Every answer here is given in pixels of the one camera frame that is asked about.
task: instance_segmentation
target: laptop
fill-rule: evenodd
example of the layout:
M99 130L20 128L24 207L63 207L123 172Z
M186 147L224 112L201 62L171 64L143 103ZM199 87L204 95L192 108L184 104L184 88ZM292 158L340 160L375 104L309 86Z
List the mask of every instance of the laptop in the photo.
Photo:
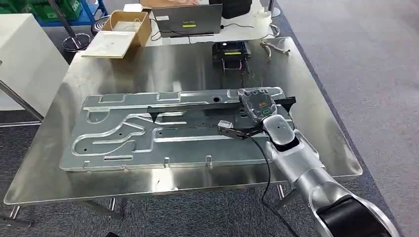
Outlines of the laptop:
M222 4L153 8L162 37L220 33Z

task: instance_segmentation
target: power cord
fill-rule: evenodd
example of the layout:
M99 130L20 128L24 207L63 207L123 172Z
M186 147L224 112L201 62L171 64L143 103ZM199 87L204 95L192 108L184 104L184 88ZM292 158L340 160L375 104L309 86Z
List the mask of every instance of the power cord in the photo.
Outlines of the power cord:
M228 24L228 25L221 25L221 26L220 26L220 28L221 28L221 29L224 29L224 28L226 28L226 27L228 27L228 26L232 26L232 25L235 25L235 26L238 26L238 27L248 27L248 28L253 28L253 26L242 26L242 25L239 25L239 24L237 24L237 23L231 23L231 24Z
M156 36L158 33L175 33L175 34L178 34L178 35L181 35L181 36L187 36L188 37L188 40L189 40L189 43L191 43L191 38L189 37L189 34L185 34L185 33L181 33L181 32L176 32L176 31L172 31L172 30L168 30L168 31L157 31L154 35L152 35L150 37L150 40L151 41L158 41L162 37L161 34L160 34L160 37L158 37L157 39L153 39L153 37Z
M253 139L252 137L246 135L247 138L251 139L251 141L253 141L253 143L255 143L255 145L259 148L260 152L262 152L263 158L265 158L266 161L266 167L268 168L268 183L266 185L265 191L263 192L261 201L262 204L267 207L269 210L271 210L271 212L277 216L280 221L282 223L284 223L284 225L287 227L288 231L290 231L290 233L294 236L294 237L299 237L298 234L293 230L293 228L291 227L291 225L281 216L281 214L279 214L279 212L277 210L275 210L274 208L272 208L271 206L269 206L266 202L265 202L265 195L268 192L269 186L271 184L271 168L269 166L269 160L268 157L265 155L265 152L263 151L263 148L260 146L260 144Z

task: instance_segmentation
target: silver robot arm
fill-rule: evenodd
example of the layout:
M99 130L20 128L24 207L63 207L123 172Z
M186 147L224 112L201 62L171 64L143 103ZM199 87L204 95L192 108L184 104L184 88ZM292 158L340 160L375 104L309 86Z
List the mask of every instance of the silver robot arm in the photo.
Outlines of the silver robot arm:
M262 120L262 126L270 137L267 156L285 174L291 193L302 196L322 237L400 236L377 206L354 195L327 173L317 151L284 117L270 115Z

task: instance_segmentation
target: metal table top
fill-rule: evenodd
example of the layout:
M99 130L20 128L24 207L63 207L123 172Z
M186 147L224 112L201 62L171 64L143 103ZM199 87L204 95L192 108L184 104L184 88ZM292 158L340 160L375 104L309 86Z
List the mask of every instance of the metal table top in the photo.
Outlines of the metal table top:
M220 88L279 86L295 96L292 117L334 177L354 177L362 168L291 38L266 40L291 49L272 51L259 40L248 42L250 74L225 75L213 64L212 43L143 47L125 59L82 58L78 53L4 198L6 204L33 205L169 194L195 189L239 188L267 181L265 164L66 172L59 168L65 144L87 96L109 93L175 92ZM273 182L285 181L272 168Z

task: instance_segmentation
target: green crate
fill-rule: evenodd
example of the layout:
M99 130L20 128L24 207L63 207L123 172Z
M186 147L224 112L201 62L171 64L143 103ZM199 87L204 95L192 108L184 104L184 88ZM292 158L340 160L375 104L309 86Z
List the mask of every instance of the green crate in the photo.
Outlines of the green crate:
M16 13L16 11L13 11L13 8L4 7L0 5L0 14L10 14L10 13Z
M79 0L60 0L58 6L69 20L77 20L82 12L82 4Z
M43 22L59 21L57 14L49 4L34 4L34 14Z
M13 4L16 7L17 12L19 13L35 14L34 5L26 0L15 0Z
M32 3L34 14L44 22L59 21L57 14L47 0L28 0ZM82 4L78 0L60 0L58 2L61 12L67 20L77 20L82 11Z
M16 8L10 0L0 0L0 14L17 13Z

